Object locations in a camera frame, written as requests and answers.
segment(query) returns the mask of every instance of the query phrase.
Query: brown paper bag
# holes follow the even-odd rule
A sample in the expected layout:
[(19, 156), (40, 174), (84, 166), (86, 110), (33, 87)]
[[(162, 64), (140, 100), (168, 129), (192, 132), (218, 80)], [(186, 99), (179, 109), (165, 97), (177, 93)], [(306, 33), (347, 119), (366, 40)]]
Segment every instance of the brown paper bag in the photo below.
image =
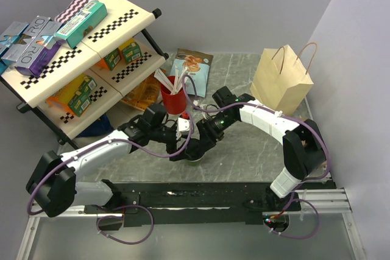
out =
[[(316, 50), (305, 69), (299, 57), (311, 44), (316, 46)], [(253, 96), (275, 111), (292, 115), (313, 86), (308, 70), (316, 52), (315, 42), (303, 47), (298, 56), (288, 45), (264, 49), (250, 87)]]

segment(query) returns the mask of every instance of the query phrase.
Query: marble countertop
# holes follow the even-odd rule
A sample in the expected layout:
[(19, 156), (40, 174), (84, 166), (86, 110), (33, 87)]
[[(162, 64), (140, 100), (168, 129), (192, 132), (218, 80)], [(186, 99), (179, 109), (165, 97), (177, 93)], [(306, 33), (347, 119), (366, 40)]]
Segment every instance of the marble countertop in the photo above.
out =
[[(172, 59), (173, 56), (163, 66), (167, 70), (172, 65)], [(210, 67), (207, 96), (203, 103), (213, 104), (211, 95), (224, 85), (237, 96), (242, 93), (250, 94), (249, 88), (259, 60), (258, 54), (215, 54)], [(310, 117), (305, 101), (294, 116)], [(201, 117), (200, 113), (194, 113), (196, 121)], [(165, 146), (156, 142), (150, 142), (147, 148), (155, 152), (165, 152)], [(205, 154), (198, 166), (190, 166), (186, 161), (172, 162), (167, 158), (156, 158), (136, 151), (107, 162), (82, 180), (272, 181), (282, 169), (282, 146), (261, 130), (237, 122), (225, 131), (224, 139)]]

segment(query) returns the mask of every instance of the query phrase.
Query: checkered pattern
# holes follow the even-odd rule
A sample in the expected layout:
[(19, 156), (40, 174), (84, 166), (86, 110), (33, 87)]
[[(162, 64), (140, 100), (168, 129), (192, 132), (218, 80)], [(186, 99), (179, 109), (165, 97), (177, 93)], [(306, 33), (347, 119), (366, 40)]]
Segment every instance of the checkered pattern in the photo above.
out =
[(126, 12), (123, 16), (120, 16), (116, 21), (113, 21), (111, 24), (108, 24), (103, 29), (100, 29), (99, 32), (94, 33), (92, 36), (89, 36), (88, 39), (92, 39), (92, 42), (97, 42), (98, 39), (103, 38), (105, 35), (108, 35), (110, 32), (115, 30), (117, 27), (122, 26), (123, 23), (126, 23), (129, 19), (132, 19), (138, 12), (134, 9), (130, 9), (129, 12)]
[[(100, 97), (103, 96), (103, 94), (105, 94), (107, 92), (107, 90), (101, 86), (98, 90), (96, 90), (92, 95), (90, 95), (90, 99), (91, 99), (91, 103), (92, 102), (95, 102), (97, 101)], [(64, 116), (61, 116), (60, 117), (60, 120), (66, 124), (68, 123), (70, 120), (72, 120), (74, 118), (73, 114), (71, 113), (67, 113), (65, 114)]]
[(64, 56), (60, 56), (58, 59), (54, 60), (50, 64), (46, 65), (39, 77), (30, 76), (28, 81), (23, 80), (20, 84), (28, 90), (31, 85), (38, 83), (40, 80), (47, 77), (50, 73), (53, 73), (56, 68), (60, 68), (63, 64), (69, 61), (69, 59), (74, 58), (77, 54), (80, 54), (82, 50), (75, 47), (73, 50), (69, 50), (65, 53)]
[(152, 57), (151, 54), (145, 52), (144, 55), (134, 62), (131, 62), (129, 65), (126, 66), (125, 69), (122, 69), (120, 73), (117, 73), (115, 76), (113, 76), (111, 79), (115, 80), (116, 83), (119, 83), (122, 79), (124, 79), (126, 76), (130, 74), (130, 72), (133, 72), (136, 70), (140, 65), (142, 65), (144, 62), (146, 62), (150, 57)]
[(92, 102), (95, 102), (98, 98), (102, 97), (103, 94), (105, 94), (107, 90), (104, 89), (103, 86), (101, 86), (97, 91), (95, 91), (92, 95), (90, 95), (90, 99)]

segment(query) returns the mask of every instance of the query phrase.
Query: red cup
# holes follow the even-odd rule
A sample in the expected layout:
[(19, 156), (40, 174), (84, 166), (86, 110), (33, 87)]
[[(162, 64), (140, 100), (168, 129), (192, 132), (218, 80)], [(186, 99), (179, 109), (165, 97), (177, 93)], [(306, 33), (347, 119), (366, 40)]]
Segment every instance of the red cup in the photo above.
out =
[[(168, 79), (172, 84), (175, 82), (174, 76), (168, 76)], [(161, 95), (163, 96), (164, 106), (168, 114), (178, 115), (185, 111), (187, 101), (183, 89), (177, 94), (171, 94), (171, 91), (161, 84)]]

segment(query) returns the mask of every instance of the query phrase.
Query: white label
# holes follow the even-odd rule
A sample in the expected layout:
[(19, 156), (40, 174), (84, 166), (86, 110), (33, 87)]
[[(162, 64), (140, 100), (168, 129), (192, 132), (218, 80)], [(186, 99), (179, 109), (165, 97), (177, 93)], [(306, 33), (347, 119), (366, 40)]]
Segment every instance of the white label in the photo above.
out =
[(86, 100), (82, 105), (81, 105), (81, 110), (85, 110), (87, 106), (90, 105), (90, 100)]
[(91, 80), (89, 87), (91, 90), (93, 90), (96, 87), (96, 83), (94, 80)]
[(134, 56), (132, 57), (132, 60), (135, 60), (135, 59), (140, 58), (140, 57), (141, 57), (141, 54), (138, 53), (138, 54), (136, 54), (136, 55), (134, 55)]
[(116, 58), (114, 59), (114, 64), (116, 65), (120, 61), (120, 59), (121, 59), (120, 55), (116, 56)]
[(88, 4), (83, 8), (83, 10), (89, 10), (89, 9), (91, 9), (92, 7), (94, 7), (94, 5), (95, 5), (96, 3), (97, 3), (97, 2), (91, 1), (90, 3), (88, 3)]
[(65, 26), (58, 31), (58, 33), (68, 36), (74, 28), (76, 28), (85, 18), (90, 14), (90, 12), (80, 12), (74, 18), (72, 18)]

